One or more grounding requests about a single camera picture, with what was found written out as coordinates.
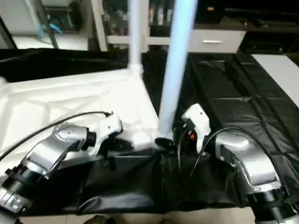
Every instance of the wire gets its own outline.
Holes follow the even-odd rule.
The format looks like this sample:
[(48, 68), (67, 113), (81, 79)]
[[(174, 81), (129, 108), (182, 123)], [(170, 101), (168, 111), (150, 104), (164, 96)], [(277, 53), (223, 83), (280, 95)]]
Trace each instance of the wire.
[(178, 138), (178, 146), (177, 146), (177, 156), (178, 156), (178, 170), (180, 173), (182, 173), (182, 165), (181, 165), (181, 149), (182, 149), (182, 142), (183, 142), (183, 138), (184, 136), (189, 132), (189, 130), (187, 128), (185, 128), (181, 135)]
[(256, 136), (254, 136), (252, 133), (250, 133), (249, 131), (247, 131), (247, 130), (241, 128), (241, 127), (225, 127), (225, 128), (222, 128), (222, 129), (220, 129), (220, 130), (214, 132), (214, 133), (207, 139), (207, 141), (205, 142), (205, 144), (204, 144), (204, 146), (203, 146), (201, 152), (198, 154), (197, 159), (196, 159), (196, 161), (195, 161), (195, 164), (194, 164), (194, 166), (193, 166), (193, 169), (192, 169), (192, 171), (191, 171), (191, 173), (190, 173), (190, 175), (189, 175), (189, 178), (192, 177), (192, 175), (193, 175), (193, 173), (194, 173), (194, 171), (195, 171), (195, 169), (196, 169), (196, 167), (197, 167), (197, 164), (198, 164), (198, 162), (199, 162), (199, 160), (200, 160), (202, 154), (204, 153), (204, 151), (205, 151), (207, 145), (210, 143), (210, 141), (212, 141), (213, 138), (215, 138), (216, 135), (218, 135), (219, 133), (221, 133), (221, 132), (223, 132), (223, 131), (226, 131), (226, 130), (237, 130), (237, 131), (241, 131), (241, 132), (243, 132), (243, 133), (246, 133), (247, 135), (249, 135), (249, 136), (250, 136), (250, 137), (251, 137), (251, 138), (252, 138), (252, 139), (253, 139), (253, 140), (254, 140), (254, 141), (255, 141), (255, 142), (262, 148), (263, 152), (264, 152), (264, 153), (269, 157), (269, 159), (271, 160), (271, 162), (272, 162), (272, 164), (273, 164), (273, 167), (274, 167), (274, 169), (275, 169), (275, 171), (276, 171), (276, 173), (277, 173), (277, 175), (278, 175), (278, 177), (279, 177), (279, 179), (280, 179), (280, 182), (281, 182), (282, 186), (283, 186), (283, 187), (285, 188), (285, 190), (286, 190), (286, 194), (290, 195), (290, 191), (289, 191), (289, 189), (288, 189), (288, 186), (286, 185), (285, 179), (284, 179), (284, 177), (281, 175), (281, 173), (280, 173), (280, 171), (279, 171), (279, 169), (278, 169), (276, 163), (275, 163), (274, 160), (273, 160), (272, 155), (271, 155), (271, 154), (264, 148), (264, 146), (262, 146), (261, 142), (257, 139)]
[(19, 142), (15, 143), (13, 146), (11, 146), (8, 150), (6, 150), (1, 156), (0, 156), (0, 161), (3, 160), (6, 156), (8, 156), (12, 151), (14, 151), (17, 147), (19, 147), (21, 144), (23, 144), (24, 142), (28, 141), (29, 139), (33, 138), (34, 136), (38, 135), (39, 133), (53, 127), (56, 125), (59, 125), (67, 120), (70, 120), (72, 118), (76, 118), (76, 117), (81, 117), (81, 116), (85, 116), (88, 114), (95, 114), (95, 113), (99, 113), (99, 114), (104, 114), (106, 117), (109, 116), (111, 113), (108, 112), (104, 112), (104, 111), (90, 111), (90, 112), (83, 112), (83, 113), (78, 113), (72, 116), (69, 116), (67, 118), (64, 118), (62, 120), (56, 121), (52, 124), (47, 125), (46, 127), (43, 127), (33, 133), (31, 133), (30, 135), (28, 135), (27, 137), (21, 139)]

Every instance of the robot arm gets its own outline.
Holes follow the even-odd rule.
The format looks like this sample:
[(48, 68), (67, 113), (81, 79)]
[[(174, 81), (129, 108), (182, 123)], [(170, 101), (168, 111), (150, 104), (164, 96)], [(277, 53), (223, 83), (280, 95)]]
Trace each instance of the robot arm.
[[(203, 145), (210, 130), (207, 115), (196, 104), (187, 110), (182, 119), (192, 122), (192, 125), (187, 125), (194, 127), (197, 141), (200, 141), (197, 142), (199, 153), (202, 149), (198, 149), (198, 146)], [(240, 192), (247, 195), (256, 223), (299, 223), (297, 211), (290, 204), (281, 203), (285, 198), (282, 183), (272, 161), (254, 139), (235, 129), (217, 134), (213, 145), (216, 158), (235, 169), (238, 187)]]
[(88, 128), (64, 123), (52, 134), (37, 143), (13, 169), (0, 186), (0, 223), (13, 224), (31, 207), (39, 183), (49, 179), (63, 163), (68, 152), (78, 152), (101, 144), (111, 134), (122, 132), (116, 115), (109, 115), (100, 123), (98, 135)]

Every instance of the drawer handle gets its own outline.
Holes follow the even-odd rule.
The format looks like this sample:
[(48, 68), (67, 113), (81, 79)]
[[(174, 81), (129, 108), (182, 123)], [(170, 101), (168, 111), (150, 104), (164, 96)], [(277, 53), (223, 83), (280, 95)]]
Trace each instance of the drawer handle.
[(220, 40), (203, 40), (203, 43), (222, 43)]

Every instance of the light blue pole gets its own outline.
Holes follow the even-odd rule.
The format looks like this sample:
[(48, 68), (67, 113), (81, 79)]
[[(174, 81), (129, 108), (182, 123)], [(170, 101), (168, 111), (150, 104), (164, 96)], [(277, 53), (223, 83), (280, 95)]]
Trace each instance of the light blue pole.
[(173, 139), (172, 124), (178, 106), (186, 66), (190, 33), (194, 26), (197, 0), (176, 0), (171, 27), (171, 43), (160, 104), (157, 137)]

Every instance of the black padded mat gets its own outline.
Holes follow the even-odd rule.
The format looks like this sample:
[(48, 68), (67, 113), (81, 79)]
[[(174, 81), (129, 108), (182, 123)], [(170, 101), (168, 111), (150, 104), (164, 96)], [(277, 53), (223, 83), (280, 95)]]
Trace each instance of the black padded mat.
[[(32, 55), (30, 51), (5, 51), (0, 57), (1, 75), (13, 82), (123, 68), (127, 63), (126, 53), (38, 51)], [(166, 52), (161, 51), (142, 56), (143, 79), (156, 112), (166, 57)], [(35, 66), (37, 63), (47, 67), (41, 70), (41, 66)], [(182, 113), (197, 102), (210, 117), (213, 131), (239, 126), (257, 136), (274, 156), (291, 192), (298, 193), (299, 110), (254, 58), (190, 54), (175, 128), (183, 124)], [(183, 177), (190, 173), (195, 161), (191, 151), (186, 148), (183, 152), (181, 176), (173, 152), (151, 149), (115, 157), (109, 168), (104, 167), (102, 161), (96, 161), (60, 170), (44, 185), (44, 195), (38, 198), (28, 215), (165, 213), (247, 205), (231, 167), (212, 155), (204, 156), (191, 181), (183, 183)]]

